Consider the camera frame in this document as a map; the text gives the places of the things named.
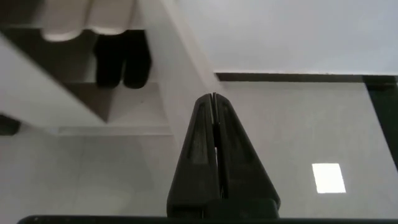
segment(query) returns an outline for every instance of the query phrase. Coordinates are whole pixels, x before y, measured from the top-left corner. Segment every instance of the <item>dark edge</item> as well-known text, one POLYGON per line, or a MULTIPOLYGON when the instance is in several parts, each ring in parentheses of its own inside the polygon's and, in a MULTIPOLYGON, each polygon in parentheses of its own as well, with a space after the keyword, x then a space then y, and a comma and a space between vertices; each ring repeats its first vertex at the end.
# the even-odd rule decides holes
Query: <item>dark edge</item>
POLYGON ((333 75, 333 74, 283 74, 283 73, 216 73, 221 82, 327 82, 362 83, 365 79, 383 82, 389 75, 333 75))
POLYGON ((369 97, 398 170, 398 87, 394 77, 382 82, 364 79, 369 97))

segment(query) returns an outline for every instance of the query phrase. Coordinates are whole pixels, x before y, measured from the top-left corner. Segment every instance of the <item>black object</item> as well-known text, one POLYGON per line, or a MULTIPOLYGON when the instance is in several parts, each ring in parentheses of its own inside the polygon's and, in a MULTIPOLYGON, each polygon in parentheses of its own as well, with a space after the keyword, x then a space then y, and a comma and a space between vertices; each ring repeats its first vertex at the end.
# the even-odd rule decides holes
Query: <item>black object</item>
POLYGON ((231 103, 216 93, 199 98, 169 192, 167 216, 277 218, 279 207, 279 196, 231 103))
POLYGON ((18 133, 21 123, 0 114, 0 136, 13 136, 18 133))
POLYGON ((129 30, 123 34, 126 64, 124 69, 124 85, 138 89, 148 81, 152 59, 143 30, 129 30))
POLYGON ((374 111, 398 170, 398 86, 396 77, 364 79, 374 111))
POLYGON ((119 85, 124 64, 123 35, 100 35, 94 47, 97 59, 96 84, 99 88, 119 85))

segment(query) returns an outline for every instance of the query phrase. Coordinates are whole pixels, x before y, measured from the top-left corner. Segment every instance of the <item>shoe pair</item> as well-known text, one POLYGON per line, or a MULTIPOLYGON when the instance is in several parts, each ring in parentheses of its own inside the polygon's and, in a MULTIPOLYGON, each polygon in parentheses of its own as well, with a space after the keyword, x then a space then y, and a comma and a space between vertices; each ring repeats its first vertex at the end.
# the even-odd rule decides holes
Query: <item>shoe pair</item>
POLYGON ((148 81, 152 60, 145 32, 128 30, 120 35, 101 35, 94 47, 97 59, 96 84, 115 88, 124 74, 128 88, 142 88, 148 81))

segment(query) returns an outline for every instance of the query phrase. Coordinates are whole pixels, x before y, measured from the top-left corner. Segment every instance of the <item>white cabinet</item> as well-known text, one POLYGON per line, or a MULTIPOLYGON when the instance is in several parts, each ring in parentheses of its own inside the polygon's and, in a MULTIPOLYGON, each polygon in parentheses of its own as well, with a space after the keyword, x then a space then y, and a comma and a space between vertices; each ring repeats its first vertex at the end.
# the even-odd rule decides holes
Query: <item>white cabinet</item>
POLYGON ((95 21, 71 40, 51 42, 44 0, 0 4, 9 12, 0 16, 0 110, 23 122, 60 135, 174 134, 182 144, 195 100, 221 91, 175 1, 134 4, 128 29, 145 29, 152 55, 140 90, 96 87, 95 21))

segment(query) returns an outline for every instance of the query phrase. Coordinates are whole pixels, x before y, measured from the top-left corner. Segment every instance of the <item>black shoe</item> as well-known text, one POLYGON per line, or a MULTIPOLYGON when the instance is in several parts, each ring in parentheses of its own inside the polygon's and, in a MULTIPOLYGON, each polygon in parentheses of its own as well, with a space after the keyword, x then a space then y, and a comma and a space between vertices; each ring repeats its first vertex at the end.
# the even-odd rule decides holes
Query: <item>black shoe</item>
POLYGON ((123 34, 125 43, 124 85, 138 89, 148 81, 152 59, 143 30, 130 30, 123 34))
POLYGON ((123 35, 100 35, 94 47, 94 54, 97 59, 97 86, 117 87, 124 63, 123 35))
POLYGON ((13 136, 18 133, 21 123, 0 114, 0 136, 13 136))

